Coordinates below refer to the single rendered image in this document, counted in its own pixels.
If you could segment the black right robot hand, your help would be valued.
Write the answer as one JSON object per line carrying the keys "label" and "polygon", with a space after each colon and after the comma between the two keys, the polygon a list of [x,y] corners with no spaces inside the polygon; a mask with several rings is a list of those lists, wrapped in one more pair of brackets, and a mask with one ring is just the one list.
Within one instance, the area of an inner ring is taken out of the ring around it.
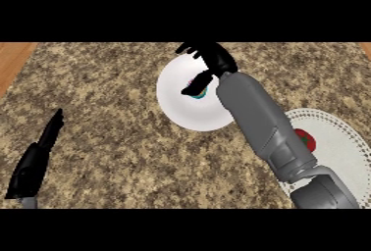
{"label": "black right robot hand", "polygon": [[225,73],[233,74],[238,71],[238,65],[218,42],[185,42],[176,53],[181,54],[184,51],[194,53],[193,58],[202,58],[207,66],[207,70],[196,76],[190,86],[182,90],[182,95],[197,96],[216,76],[221,77]]}

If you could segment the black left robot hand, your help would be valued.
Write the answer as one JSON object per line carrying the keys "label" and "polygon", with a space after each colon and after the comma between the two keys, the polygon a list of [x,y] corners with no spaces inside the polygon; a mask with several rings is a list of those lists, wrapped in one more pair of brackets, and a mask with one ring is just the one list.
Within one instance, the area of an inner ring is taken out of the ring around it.
{"label": "black left robot hand", "polygon": [[63,110],[58,110],[45,127],[39,142],[30,145],[14,170],[6,199],[21,199],[37,195],[46,173],[49,153],[63,127]]}

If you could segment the colourful cupcake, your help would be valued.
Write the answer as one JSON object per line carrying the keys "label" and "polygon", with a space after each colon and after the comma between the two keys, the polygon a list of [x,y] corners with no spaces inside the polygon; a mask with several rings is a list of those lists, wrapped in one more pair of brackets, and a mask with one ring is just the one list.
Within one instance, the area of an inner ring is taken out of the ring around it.
{"label": "colourful cupcake", "polygon": [[203,98],[207,92],[207,85],[209,85],[207,79],[194,79],[187,87],[190,89],[188,95],[196,99]]}

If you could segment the white round plate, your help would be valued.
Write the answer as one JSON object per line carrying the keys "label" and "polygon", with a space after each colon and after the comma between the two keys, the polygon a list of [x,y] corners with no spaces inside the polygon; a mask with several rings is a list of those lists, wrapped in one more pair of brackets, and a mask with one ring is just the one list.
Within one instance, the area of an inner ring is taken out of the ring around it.
{"label": "white round plate", "polygon": [[157,81],[157,100],[166,116],[175,124],[196,131],[216,130],[234,121],[216,95],[218,77],[202,96],[182,95],[182,90],[206,70],[203,59],[182,54],[168,64]]}

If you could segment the red tomato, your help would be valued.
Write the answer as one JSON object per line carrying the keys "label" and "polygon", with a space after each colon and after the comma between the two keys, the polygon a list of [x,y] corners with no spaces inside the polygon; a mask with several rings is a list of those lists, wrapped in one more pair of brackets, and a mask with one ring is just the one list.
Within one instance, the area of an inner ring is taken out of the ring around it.
{"label": "red tomato", "polygon": [[296,134],[301,137],[302,142],[305,143],[309,151],[314,152],[317,150],[317,140],[315,140],[315,137],[302,128],[296,128],[295,131],[296,131]]}

